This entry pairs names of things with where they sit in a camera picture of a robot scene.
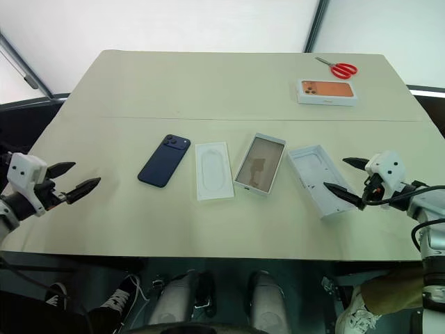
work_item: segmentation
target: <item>scissors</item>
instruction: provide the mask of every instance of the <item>scissors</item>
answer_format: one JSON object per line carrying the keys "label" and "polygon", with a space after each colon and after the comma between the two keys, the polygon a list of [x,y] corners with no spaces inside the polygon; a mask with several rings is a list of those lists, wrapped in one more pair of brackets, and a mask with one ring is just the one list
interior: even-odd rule
{"label": "scissors", "polygon": [[320,57],[315,57],[315,59],[317,61],[320,61],[320,62],[326,64],[326,65],[329,65],[329,67],[331,69],[331,73],[340,79],[349,79],[354,74],[357,74],[357,72],[358,72],[358,69],[354,65],[351,65],[351,64],[347,64],[347,63],[334,64],[334,63],[330,63],[329,61],[325,61],[324,59],[322,59]]}

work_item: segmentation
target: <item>black cable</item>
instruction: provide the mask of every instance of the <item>black cable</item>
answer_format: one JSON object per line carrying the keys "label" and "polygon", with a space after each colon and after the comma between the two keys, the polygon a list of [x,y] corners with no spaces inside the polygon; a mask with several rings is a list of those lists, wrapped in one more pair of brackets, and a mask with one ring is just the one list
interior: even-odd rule
{"label": "black cable", "polygon": [[365,198],[365,194],[363,193],[363,197],[362,197],[362,202],[365,205],[382,205],[382,204],[388,204],[388,203],[392,203],[392,202],[397,202],[398,200],[404,200],[406,198],[415,196],[415,195],[420,195],[421,193],[426,193],[429,191],[433,191],[433,190],[440,190],[440,189],[445,189],[445,186],[429,186],[428,188],[422,188],[419,190],[414,190],[414,191],[410,191],[408,193],[403,193],[401,195],[398,196],[394,196],[391,198],[387,198],[386,200],[366,200]]}
{"label": "black cable", "polygon": [[440,223],[445,223],[445,218],[435,219],[434,221],[426,221],[425,223],[421,223],[421,224],[414,226],[414,228],[411,230],[411,240],[419,252],[420,252],[420,245],[416,239],[417,231],[420,230],[421,228],[425,228],[426,226],[436,225],[436,224],[440,224]]}
{"label": "black cable", "polygon": [[[72,301],[72,298],[70,296],[68,296],[67,294],[63,294],[60,293],[59,291],[46,286],[45,284],[42,284],[26,275],[24,275],[23,273],[21,273],[20,271],[16,270],[16,268],[14,268],[11,264],[9,264],[4,257],[0,256],[0,259],[2,261],[2,263],[5,265],[6,268],[8,268],[10,271],[12,271],[15,275],[19,276],[21,279],[25,280],[26,282],[32,283],[38,287],[41,287],[42,289],[45,289],[53,294],[56,294],[57,296],[66,299],[67,301]],[[92,329],[92,324],[90,321],[90,317],[88,316],[88,312],[86,311],[86,309],[84,308],[84,306],[82,305],[82,303],[79,303],[80,308],[82,309],[83,315],[85,316],[87,325],[88,325],[88,331],[90,332],[90,334],[94,334],[94,330]]]}

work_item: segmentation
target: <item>person's foot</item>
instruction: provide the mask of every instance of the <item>person's foot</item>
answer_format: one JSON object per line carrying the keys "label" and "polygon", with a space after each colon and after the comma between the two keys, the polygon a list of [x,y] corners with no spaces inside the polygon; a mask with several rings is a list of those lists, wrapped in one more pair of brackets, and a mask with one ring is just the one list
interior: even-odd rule
{"label": "person's foot", "polygon": [[335,334],[365,334],[369,328],[375,328],[380,317],[366,309],[360,286],[355,287],[348,308],[337,319]]}
{"label": "person's foot", "polygon": [[110,308],[120,313],[120,322],[124,322],[138,298],[139,277],[128,275],[101,308]]}
{"label": "person's foot", "polygon": [[[62,283],[53,283],[50,288],[56,290],[61,294],[67,294],[67,288]],[[61,310],[65,311],[67,309],[67,299],[60,297],[53,292],[48,291],[44,297],[44,301],[46,304],[55,306],[57,308],[60,308]]]}

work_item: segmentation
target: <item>white sneaker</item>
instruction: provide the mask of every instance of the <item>white sneaker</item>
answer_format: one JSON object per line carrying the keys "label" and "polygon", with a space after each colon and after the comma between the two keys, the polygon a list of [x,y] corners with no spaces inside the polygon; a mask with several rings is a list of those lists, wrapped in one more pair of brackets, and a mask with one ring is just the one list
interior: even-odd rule
{"label": "white sneaker", "polygon": [[337,319],[335,334],[365,334],[368,329],[375,328],[380,317],[365,308],[360,286],[355,287],[348,308]]}

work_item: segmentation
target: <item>black sneaker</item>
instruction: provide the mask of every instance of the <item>black sneaker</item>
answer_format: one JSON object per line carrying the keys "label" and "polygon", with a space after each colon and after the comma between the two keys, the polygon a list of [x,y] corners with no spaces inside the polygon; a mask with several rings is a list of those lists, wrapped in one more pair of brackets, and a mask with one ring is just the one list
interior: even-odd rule
{"label": "black sneaker", "polygon": [[114,294],[102,304],[101,308],[110,308],[120,313],[120,322],[124,326],[128,314],[138,298],[140,280],[136,275],[128,275],[114,291]]}
{"label": "black sneaker", "polygon": [[[50,288],[60,292],[61,294],[67,294],[67,288],[62,283],[53,283]],[[67,299],[60,297],[53,292],[48,291],[44,296],[44,301],[46,304],[56,306],[61,310],[65,311],[67,309]]]}

